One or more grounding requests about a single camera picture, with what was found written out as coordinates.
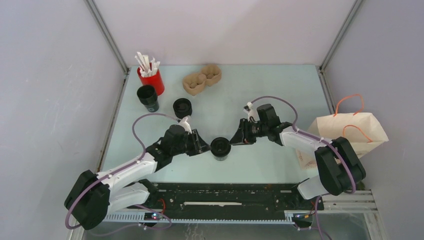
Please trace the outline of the black paper coffee cup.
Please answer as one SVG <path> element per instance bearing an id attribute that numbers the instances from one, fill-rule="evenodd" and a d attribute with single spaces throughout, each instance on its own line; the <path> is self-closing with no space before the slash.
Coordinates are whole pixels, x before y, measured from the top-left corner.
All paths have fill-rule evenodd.
<path id="1" fill-rule="evenodd" d="M 229 155 L 229 151 L 211 151 L 215 160 L 225 161 Z"/>

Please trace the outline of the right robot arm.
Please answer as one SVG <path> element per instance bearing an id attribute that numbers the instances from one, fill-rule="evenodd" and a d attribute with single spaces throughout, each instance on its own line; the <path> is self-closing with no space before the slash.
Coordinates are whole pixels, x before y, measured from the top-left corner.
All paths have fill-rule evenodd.
<path id="1" fill-rule="evenodd" d="M 238 129 L 229 141 L 231 145 L 252 145 L 257 138 L 266 137 L 280 146 L 309 154 L 316 161 L 318 175 L 300 182 L 290 196 L 295 208 L 304 209 L 315 197 L 356 192 L 356 185 L 365 178 L 366 171 L 346 138 L 331 140 L 282 122 L 271 104 L 257 109 L 251 106 L 244 107 L 248 117 L 239 121 Z"/>

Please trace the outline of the black plastic cup lid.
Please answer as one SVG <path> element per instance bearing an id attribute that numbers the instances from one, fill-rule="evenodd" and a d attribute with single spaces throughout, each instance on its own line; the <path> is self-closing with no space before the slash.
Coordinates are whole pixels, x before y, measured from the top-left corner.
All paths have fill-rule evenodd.
<path id="1" fill-rule="evenodd" d="M 230 141 L 225 137 L 217 137 L 215 138 L 211 144 L 211 152 L 212 151 L 231 151 Z"/>

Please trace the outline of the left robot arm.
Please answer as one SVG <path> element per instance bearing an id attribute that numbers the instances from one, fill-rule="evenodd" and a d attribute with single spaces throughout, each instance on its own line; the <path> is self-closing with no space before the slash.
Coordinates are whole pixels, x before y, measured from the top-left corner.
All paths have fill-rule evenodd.
<path id="1" fill-rule="evenodd" d="M 210 150 L 211 146 L 196 129 L 187 131 L 173 124 L 163 137 L 134 159 L 103 172 L 84 171 L 64 202 L 68 210 L 66 227 L 91 230 L 115 211 L 135 205 L 153 208 L 158 202 L 159 190 L 146 176 L 169 165 L 174 156 L 191 157 Z"/>

